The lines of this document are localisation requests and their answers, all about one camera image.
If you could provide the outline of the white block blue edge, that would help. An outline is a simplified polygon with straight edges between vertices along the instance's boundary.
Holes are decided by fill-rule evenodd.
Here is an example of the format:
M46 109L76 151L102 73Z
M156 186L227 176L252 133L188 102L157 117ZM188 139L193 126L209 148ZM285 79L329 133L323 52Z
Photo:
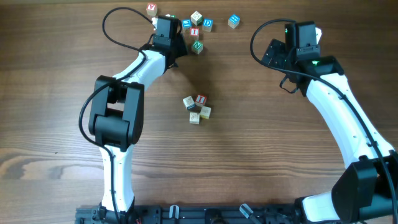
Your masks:
M196 106L195 100L192 98L192 96L184 98L183 103L187 110L193 109Z

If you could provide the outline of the white picture block yellow side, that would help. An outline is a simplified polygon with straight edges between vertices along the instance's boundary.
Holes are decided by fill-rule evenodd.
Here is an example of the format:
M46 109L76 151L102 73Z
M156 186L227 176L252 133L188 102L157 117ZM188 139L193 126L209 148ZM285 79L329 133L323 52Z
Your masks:
M189 118L190 124L199 124L200 123L200 113L190 113L190 118Z

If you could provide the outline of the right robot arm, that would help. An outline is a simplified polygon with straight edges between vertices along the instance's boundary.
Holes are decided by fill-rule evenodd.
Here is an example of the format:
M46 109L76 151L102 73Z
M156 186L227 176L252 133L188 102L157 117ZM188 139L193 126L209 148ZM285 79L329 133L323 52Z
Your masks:
M364 223L397 216L397 152L356 101L338 60L320 54L314 22L285 19L259 63L284 74L316 107L338 144L345 171L325 193L295 201L299 223Z

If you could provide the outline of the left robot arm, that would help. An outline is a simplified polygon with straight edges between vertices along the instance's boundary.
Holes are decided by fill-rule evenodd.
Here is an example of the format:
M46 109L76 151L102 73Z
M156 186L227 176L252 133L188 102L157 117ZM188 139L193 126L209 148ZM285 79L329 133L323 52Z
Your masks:
M121 73L100 76L87 99L88 129L99 147L104 168L104 195L99 205L103 223L134 223L131 157L144 124L144 93L157 78L187 54L182 23L174 17L151 19L155 34L139 48L137 58Z

